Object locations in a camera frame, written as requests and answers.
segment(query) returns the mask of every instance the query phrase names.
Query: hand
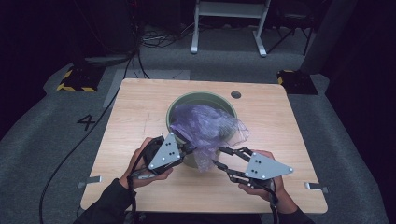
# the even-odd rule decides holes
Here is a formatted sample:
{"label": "hand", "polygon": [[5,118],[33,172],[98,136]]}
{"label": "hand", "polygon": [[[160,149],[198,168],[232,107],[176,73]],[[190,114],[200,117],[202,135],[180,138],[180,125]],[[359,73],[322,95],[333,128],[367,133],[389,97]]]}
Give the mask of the hand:
{"label": "hand", "polygon": [[[120,183],[126,188],[128,189],[128,180],[127,180],[127,176],[131,173],[131,170],[134,166],[135,161],[137,160],[137,157],[139,156],[139,154],[142,152],[143,148],[145,148],[145,146],[149,143],[149,141],[151,141],[151,138],[146,138],[145,141],[142,143],[142,146],[140,146],[140,148],[138,148],[135,152],[134,155],[131,158],[131,161],[129,162],[129,166],[128,169],[125,171],[124,175],[120,178]],[[136,166],[136,170],[137,169],[141,169],[146,167],[146,164],[143,160],[143,158],[139,161],[139,163]],[[151,182],[155,181],[155,180],[165,180],[171,173],[172,173],[173,169],[170,168],[169,170],[165,171],[163,174],[161,175],[156,175],[152,178],[148,178],[148,179],[137,179],[134,178],[133,181],[133,188],[137,189],[137,188],[141,188],[144,187],[148,184],[150,184]],[[151,174],[150,171],[146,171],[143,174]]]}
{"label": "hand", "polygon": [[[273,154],[269,151],[263,151],[263,150],[254,150],[254,151],[273,160],[275,159]],[[278,204],[276,206],[277,211],[282,214],[289,214],[297,211],[297,205],[294,203],[293,199],[289,196],[289,194],[285,190],[282,176],[275,177],[274,181],[276,185],[276,197],[278,198]],[[244,190],[247,194],[257,195],[262,197],[267,202],[270,201],[269,198],[270,194],[264,189],[253,189],[244,184],[239,184],[238,187]]]}

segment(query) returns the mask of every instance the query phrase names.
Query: person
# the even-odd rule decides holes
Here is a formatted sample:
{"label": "person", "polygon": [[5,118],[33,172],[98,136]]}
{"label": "person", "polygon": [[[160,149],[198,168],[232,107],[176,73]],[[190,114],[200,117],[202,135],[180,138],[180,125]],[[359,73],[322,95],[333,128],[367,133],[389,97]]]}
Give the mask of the person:
{"label": "person", "polygon": [[[151,138],[146,138],[141,147],[134,152],[129,166],[125,173],[112,181],[112,183],[103,191],[99,200],[93,203],[87,210],[85,210],[74,222],[74,224],[85,223],[124,223],[125,210],[131,205],[130,191],[128,187],[127,176],[131,173],[133,165],[143,150],[149,143]],[[273,154],[268,151],[256,150],[262,155],[275,159]],[[136,167],[141,168],[145,164],[140,160]],[[172,174],[173,168],[167,170],[161,175],[154,176],[148,179],[137,179],[133,181],[133,189],[142,188],[153,181],[165,180]],[[314,223],[294,202],[294,200],[286,192],[281,176],[274,178],[276,182],[276,196],[278,204],[276,210],[278,212],[279,223],[281,224],[312,224]],[[269,193],[263,189],[253,189],[247,185],[239,184],[238,187],[244,190],[247,194],[255,195],[269,201]]]}

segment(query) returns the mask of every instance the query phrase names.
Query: yellow black warning tape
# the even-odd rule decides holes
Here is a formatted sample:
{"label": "yellow black warning tape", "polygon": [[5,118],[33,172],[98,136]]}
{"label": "yellow black warning tape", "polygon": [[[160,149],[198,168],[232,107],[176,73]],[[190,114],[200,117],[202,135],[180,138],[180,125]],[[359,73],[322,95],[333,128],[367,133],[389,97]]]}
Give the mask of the yellow black warning tape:
{"label": "yellow black warning tape", "polygon": [[64,74],[64,78],[59,84],[57,91],[97,91],[97,86],[102,74],[103,68],[94,68],[90,70],[74,70],[74,67]]}
{"label": "yellow black warning tape", "polygon": [[283,83],[282,77],[279,77],[279,78],[277,79],[277,83],[278,83],[279,85],[282,85],[282,83]]}

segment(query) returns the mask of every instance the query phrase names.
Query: plastic bag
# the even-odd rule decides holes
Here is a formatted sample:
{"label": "plastic bag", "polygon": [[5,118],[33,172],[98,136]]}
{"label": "plastic bag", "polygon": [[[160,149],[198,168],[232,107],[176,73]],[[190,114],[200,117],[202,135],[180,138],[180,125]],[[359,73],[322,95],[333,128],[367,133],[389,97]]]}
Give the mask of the plastic bag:
{"label": "plastic bag", "polygon": [[209,105],[177,105],[170,128],[183,136],[193,151],[200,172],[213,166],[219,147],[233,147],[248,139],[241,120]]}

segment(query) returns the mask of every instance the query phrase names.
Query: cable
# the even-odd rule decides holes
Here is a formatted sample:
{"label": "cable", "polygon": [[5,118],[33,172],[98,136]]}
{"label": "cable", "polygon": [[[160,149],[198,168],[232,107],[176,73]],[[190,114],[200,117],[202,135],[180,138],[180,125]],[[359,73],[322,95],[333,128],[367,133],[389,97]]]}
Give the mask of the cable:
{"label": "cable", "polygon": [[268,188],[264,188],[264,190],[266,190],[267,192],[269,192],[271,194],[272,197],[270,197],[270,208],[271,211],[273,213],[273,220],[274,220],[274,224],[277,224],[277,210],[276,210],[276,205],[278,203],[278,198],[276,196],[276,183],[275,180],[272,178],[271,179],[271,184],[273,186],[271,186],[269,189]]}
{"label": "cable", "polygon": [[181,70],[177,75],[174,75],[174,76],[172,76],[172,79],[175,79],[175,77],[178,77],[178,76],[180,76],[182,73],[183,73],[184,71],[183,70]]}
{"label": "cable", "polygon": [[[131,62],[132,58],[128,61],[128,63],[125,66],[125,72],[123,78],[126,77],[126,72],[128,70],[129,63]],[[58,173],[59,169],[61,169],[62,165],[64,162],[73,154],[74,151],[84,142],[84,140],[91,134],[91,132],[95,129],[95,127],[98,125],[99,121],[103,118],[107,110],[110,108],[112,105],[113,101],[116,99],[117,95],[119,94],[120,89],[117,90],[116,94],[114,94],[113,98],[111,99],[110,103],[108,103],[107,107],[105,110],[102,112],[101,116],[99,119],[93,124],[92,128],[82,137],[82,139],[67,153],[67,155],[64,157],[64,159],[59,163],[59,165],[56,167],[56,169],[52,172],[52,175],[50,176],[49,180],[47,181],[46,186],[44,187],[41,197],[40,197],[40,203],[38,206],[38,214],[39,214],[39,219],[40,219],[40,224],[44,224],[43,220],[43,203],[44,203],[44,197],[46,195],[47,189],[50,185],[50,182],[52,181],[53,177]]]}
{"label": "cable", "polygon": [[[132,65],[132,68],[134,69],[134,60],[132,60],[131,65]],[[139,76],[137,75],[135,70],[134,70],[134,75],[136,76],[136,78],[139,78]]]}
{"label": "cable", "polygon": [[[81,7],[79,6],[79,4],[77,3],[77,1],[76,1],[76,0],[73,0],[73,2],[74,2],[74,4],[75,4],[76,8],[78,9],[79,14],[80,14],[81,17],[83,18],[83,20],[85,21],[85,23],[87,24],[87,26],[89,27],[89,29],[90,29],[90,31],[91,31],[93,37],[96,39],[96,41],[97,41],[104,49],[108,50],[109,52],[116,53],[116,54],[124,54],[124,57],[121,58],[121,59],[109,60],[109,61],[106,61],[106,62],[93,63],[93,62],[87,61],[91,66],[93,66],[93,67],[108,67],[108,66],[113,66],[113,65],[116,65],[116,64],[124,63],[124,62],[128,61],[131,57],[134,56],[134,49],[132,49],[131,51],[125,52],[125,51],[117,51],[117,50],[111,49],[111,48],[109,48],[108,46],[106,46],[106,45],[103,43],[103,41],[98,37],[98,35],[96,34],[96,32],[92,29],[92,26],[90,25],[90,23],[89,23],[87,17],[84,15],[84,12],[82,11],[82,9],[81,9]],[[135,24],[135,22],[134,22],[134,17],[133,17],[133,24],[132,24],[132,26],[133,26],[133,28],[132,28],[132,30],[133,30],[133,35],[134,35],[134,37],[136,37],[136,30],[137,30],[137,28],[136,28],[136,24]]]}
{"label": "cable", "polygon": [[136,10],[137,8],[139,8],[139,5],[137,4],[136,0],[132,0],[133,2],[129,2],[128,0],[125,0],[125,4],[131,8],[134,9],[133,10],[128,10],[128,14],[132,19],[132,27],[134,28],[134,34],[137,35],[139,34],[139,24],[136,21],[136,18],[134,17],[134,14],[137,14],[137,16],[139,16],[139,12]]}
{"label": "cable", "polygon": [[130,191],[130,197],[131,197],[131,205],[132,205],[132,218],[131,218],[131,223],[134,223],[134,215],[136,214],[136,197],[134,196],[134,176],[133,173],[136,171],[136,166],[142,159],[143,155],[146,154],[146,150],[148,150],[147,147],[143,148],[142,151],[140,152],[139,156],[137,156],[136,161],[134,162],[134,165],[132,166],[131,173],[129,173],[127,180],[128,180],[128,188]]}
{"label": "cable", "polygon": [[145,72],[145,69],[143,68],[142,60],[140,59],[140,50],[137,51],[137,58],[139,59],[140,69],[142,69],[143,75],[146,78],[150,79],[149,75]]}
{"label": "cable", "polygon": [[78,206],[78,209],[77,209],[77,211],[76,211],[76,218],[78,218],[78,213],[79,213],[79,210],[81,209],[81,205],[79,205]]}
{"label": "cable", "polygon": [[[180,32],[180,36],[169,35],[169,34],[168,35],[159,35],[158,31],[146,31],[146,33],[142,37],[143,46],[147,47],[147,48],[165,48],[169,45],[174,44],[176,41],[181,40],[185,36],[192,35],[193,32],[186,34],[186,35],[184,35],[183,33],[186,32],[193,25],[194,25],[194,22],[192,24],[190,24],[189,26],[187,26],[186,28],[184,28]],[[157,43],[154,43],[154,44],[149,43],[149,41],[154,41],[154,40],[157,40]]]}

